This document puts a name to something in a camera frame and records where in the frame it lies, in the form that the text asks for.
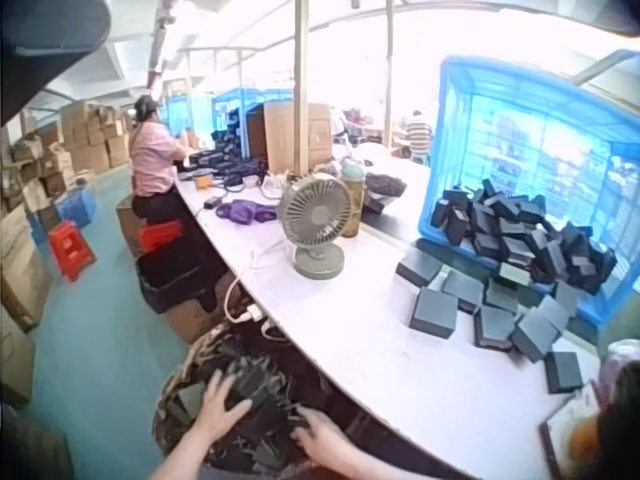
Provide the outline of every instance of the desk fan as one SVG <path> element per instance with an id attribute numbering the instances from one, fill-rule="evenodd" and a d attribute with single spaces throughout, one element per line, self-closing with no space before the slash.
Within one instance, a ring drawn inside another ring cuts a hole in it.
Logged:
<path id="1" fill-rule="evenodd" d="M 351 215 L 351 195 L 340 180 L 326 173 L 305 176 L 287 187 L 278 217 L 296 245 L 294 267 L 302 276 L 327 280 L 344 266 L 344 252 L 331 243 Z"/>

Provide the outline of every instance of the fan base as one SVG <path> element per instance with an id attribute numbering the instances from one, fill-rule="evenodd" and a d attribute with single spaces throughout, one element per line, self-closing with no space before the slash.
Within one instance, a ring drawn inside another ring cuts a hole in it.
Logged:
<path id="1" fill-rule="evenodd" d="M 344 252 L 329 243 L 315 249 L 296 248 L 294 268 L 303 277 L 312 280 L 329 280 L 344 268 Z"/>

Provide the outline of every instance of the black pants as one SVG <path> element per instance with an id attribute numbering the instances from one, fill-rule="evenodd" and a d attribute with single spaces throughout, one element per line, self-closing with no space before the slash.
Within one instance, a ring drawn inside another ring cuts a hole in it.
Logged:
<path id="1" fill-rule="evenodd" d="M 149 225 L 158 225 L 173 220 L 188 224 L 192 220 L 191 212 L 180 198 L 175 185 L 164 193 L 156 193 L 150 197 L 134 196 L 131 203 L 136 217 L 144 219 Z"/>

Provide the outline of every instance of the striped shirt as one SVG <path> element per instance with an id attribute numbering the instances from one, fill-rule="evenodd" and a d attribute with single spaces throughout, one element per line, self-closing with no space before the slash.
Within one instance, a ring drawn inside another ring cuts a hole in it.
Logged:
<path id="1" fill-rule="evenodd" d="M 424 155 L 431 152 L 431 140 L 433 138 L 431 127 L 427 125 L 422 116 L 418 115 L 407 122 L 407 136 L 411 145 L 411 152 Z"/>
<path id="2" fill-rule="evenodd" d="M 129 146 L 137 196 L 165 193 L 173 186 L 173 157 L 177 149 L 177 142 L 161 123 L 142 122 L 137 127 Z"/>

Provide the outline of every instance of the purple cloth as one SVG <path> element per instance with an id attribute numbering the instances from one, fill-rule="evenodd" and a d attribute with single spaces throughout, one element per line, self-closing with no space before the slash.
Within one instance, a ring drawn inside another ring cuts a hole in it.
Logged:
<path id="1" fill-rule="evenodd" d="M 264 223 L 278 218 L 276 207 L 261 205 L 250 200 L 233 200 L 231 203 L 223 203 L 216 209 L 216 215 L 240 225 L 249 225 L 253 220 Z"/>

